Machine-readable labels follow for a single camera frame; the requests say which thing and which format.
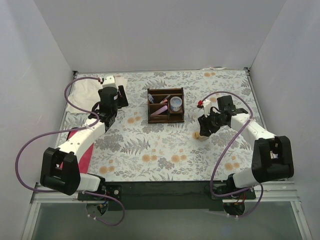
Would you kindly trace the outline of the clear round clip container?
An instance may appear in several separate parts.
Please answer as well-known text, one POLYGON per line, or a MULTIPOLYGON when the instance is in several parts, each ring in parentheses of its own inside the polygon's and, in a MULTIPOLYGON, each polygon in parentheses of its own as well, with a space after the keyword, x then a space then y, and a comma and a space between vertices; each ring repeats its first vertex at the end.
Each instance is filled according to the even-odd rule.
POLYGON ((182 99, 178 96, 173 96, 171 99, 170 99, 170 109, 173 111, 173 112, 178 112, 181 110, 182 108, 182 99))

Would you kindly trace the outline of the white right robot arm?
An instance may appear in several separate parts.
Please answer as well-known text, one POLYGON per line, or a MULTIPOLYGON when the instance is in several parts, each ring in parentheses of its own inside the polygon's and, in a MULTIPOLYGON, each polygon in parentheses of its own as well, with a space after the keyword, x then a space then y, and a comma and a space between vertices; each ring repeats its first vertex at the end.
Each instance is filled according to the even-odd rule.
POLYGON ((230 197, 237 199, 251 187, 293 177, 294 163, 291 142, 287 136, 277 136, 253 121, 253 112, 247 108, 235 106, 231 92, 224 92, 217 99, 218 107, 205 97, 197 107, 203 109, 204 114, 198 118, 201 138, 208 138, 220 128, 228 126, 237 133, 225 147, 226 154, 238 136, 253 149, 251 166, 238 173, 230 174, 221 186, 214 186, 209 182, 210 193, 216 198, 230 197))

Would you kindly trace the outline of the purple pink highlighter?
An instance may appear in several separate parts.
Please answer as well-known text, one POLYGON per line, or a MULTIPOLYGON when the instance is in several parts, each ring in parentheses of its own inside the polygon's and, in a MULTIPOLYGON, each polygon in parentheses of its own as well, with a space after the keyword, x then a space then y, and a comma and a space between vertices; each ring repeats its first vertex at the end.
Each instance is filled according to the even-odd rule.
POLYGON ((155 112, 151 113, 150 115, 151 116, 157 116, 157 115, 160 115, 160 114, 164 113, 167 110, 168 110, 168 106, 164 105, 161 108, 159 108, 158 110, 156 110, 155 112))

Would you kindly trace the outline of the pink capped white pen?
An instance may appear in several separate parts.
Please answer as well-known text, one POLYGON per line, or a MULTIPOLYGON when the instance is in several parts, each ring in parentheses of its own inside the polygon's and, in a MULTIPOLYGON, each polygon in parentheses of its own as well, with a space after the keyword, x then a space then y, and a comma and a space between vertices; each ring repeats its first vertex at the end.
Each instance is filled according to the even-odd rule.
POLYGON ((165 104, 165 103, 167 103, 167 102, 169 101, 170 97, 171 97, 170 94, 167 95, 167 96, 160 102, 160 104, 165 104))

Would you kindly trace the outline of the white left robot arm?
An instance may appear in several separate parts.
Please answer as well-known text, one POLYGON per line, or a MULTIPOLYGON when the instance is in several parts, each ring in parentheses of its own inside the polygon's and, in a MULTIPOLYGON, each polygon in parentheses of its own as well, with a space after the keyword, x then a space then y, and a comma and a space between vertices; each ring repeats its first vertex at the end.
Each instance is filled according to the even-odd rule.
POLYGON ((95 200, 106 196, 104 181, 90 173, 81 173, 80 160, 93 143, 103 136, 116 120, 119 108, 127 107, 128 100, 122 85, 105 86, 98 90, 100 101, 93 107, 84 129, 75 133, 57 148, 49 147, 42 159, 40 184, 68 196, 89 191, 95 200))

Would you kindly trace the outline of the brown and grey eraser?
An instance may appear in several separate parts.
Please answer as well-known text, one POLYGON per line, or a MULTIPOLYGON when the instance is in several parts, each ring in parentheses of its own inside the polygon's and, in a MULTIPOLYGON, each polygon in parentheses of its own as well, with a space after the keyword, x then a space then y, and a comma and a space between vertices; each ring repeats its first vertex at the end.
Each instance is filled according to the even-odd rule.
POLYGON ((194 133, 194 136, 195 136, 195 139, 198 141, 205 141, 209 139, 208 136, 200 135, 198 131, 194 133))

